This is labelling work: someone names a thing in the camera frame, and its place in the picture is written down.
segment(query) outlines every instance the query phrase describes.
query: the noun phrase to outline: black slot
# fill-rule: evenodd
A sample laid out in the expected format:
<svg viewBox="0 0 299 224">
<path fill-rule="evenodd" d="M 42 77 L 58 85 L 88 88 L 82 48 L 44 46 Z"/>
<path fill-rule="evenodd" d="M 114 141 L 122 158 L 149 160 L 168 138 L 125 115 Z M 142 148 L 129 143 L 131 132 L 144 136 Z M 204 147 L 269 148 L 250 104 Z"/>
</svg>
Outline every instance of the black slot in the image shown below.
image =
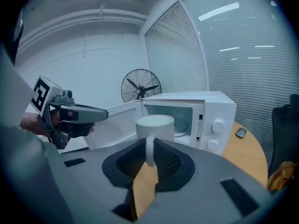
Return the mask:
<svg viewBox="0 0 299 224">
<path fill-rule="evenodd" d="M 79 158 L 79 159 L 73 159 L 73 160 L 69 160 L 69 161 L 65 161 L 64 164 L 66 165 L 66 167 L 71 167 L 80 163 L 86 162 L 84 159 Z"/>
<path fill-rule="evenodd" d="M 255 200 L 252 199 L 252 197 L 239 183 L 237 183 L 235 179 L 231 178 L 223 180 L 220 183 L 243 217 L 258 208 L 258 204 Z"/>
</svg>

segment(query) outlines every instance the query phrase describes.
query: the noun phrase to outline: microwave door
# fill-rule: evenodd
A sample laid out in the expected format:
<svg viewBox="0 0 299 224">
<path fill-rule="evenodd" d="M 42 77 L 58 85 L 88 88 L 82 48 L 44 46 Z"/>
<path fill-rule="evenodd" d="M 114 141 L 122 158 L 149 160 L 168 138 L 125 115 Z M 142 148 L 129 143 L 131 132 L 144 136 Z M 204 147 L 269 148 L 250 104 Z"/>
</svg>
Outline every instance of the microwave door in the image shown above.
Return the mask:
<svg viewBox="0 0 299 224">
<path fill-rule="evenodd" d="M 90 149 L 112 146 L 136 139 L 136 121 L 143 117 L 139 100 L 107 109 L 108 119 L 97 122 L 94 132 L 84 137 Z"/>
</svg>

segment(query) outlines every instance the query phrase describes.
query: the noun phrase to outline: mug handle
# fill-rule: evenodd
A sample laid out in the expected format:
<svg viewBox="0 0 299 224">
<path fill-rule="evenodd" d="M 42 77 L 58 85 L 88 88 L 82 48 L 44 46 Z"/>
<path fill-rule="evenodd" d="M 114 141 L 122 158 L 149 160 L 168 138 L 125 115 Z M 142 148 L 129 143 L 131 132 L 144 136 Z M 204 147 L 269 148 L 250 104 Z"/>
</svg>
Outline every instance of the mug handle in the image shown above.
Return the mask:
<svg viewBox="0 0 299 224">
<path fill-rule="evenodd" d="M 150 134 L 147 138 L 146 138 L 146 144 L 145 144 L 145 162 L 150 166 L 150 167 L 154 167 L 155 161 L 154 161 L 154 139 L 156 137 L 152 134 Z"/>
</svg>

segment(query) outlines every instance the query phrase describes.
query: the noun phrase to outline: ceiling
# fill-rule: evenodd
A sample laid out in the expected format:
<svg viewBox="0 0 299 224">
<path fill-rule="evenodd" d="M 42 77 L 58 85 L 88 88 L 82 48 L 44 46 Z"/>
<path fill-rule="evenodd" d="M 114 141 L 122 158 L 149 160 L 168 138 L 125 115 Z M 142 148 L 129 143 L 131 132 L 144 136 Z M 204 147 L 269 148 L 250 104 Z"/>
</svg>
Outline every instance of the ceiling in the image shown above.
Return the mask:
<svg viewBox="0 0 299 224">
<path fill-rule="evenodd" d="M 57 17 L 90 9 L 119 9 L 148 15 L 157 0 L 30 0 L 23 13 L 24 33 Z"/>
</svg>

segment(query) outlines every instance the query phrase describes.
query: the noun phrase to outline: black chair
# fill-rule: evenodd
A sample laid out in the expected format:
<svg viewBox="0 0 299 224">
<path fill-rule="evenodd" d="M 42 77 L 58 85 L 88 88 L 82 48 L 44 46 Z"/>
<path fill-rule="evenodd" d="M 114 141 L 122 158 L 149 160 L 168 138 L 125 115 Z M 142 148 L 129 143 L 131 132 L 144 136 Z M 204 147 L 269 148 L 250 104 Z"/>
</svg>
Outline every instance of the black chair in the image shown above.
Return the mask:
<svg viewBox="0 0 299 224">
<path fill-rule="evenodd" d="M 299 95 L 290 95 L 290 105 L 272 110 L 273 157 L 269 176 L 284 161 L 299 160 Z"/>
</svg>

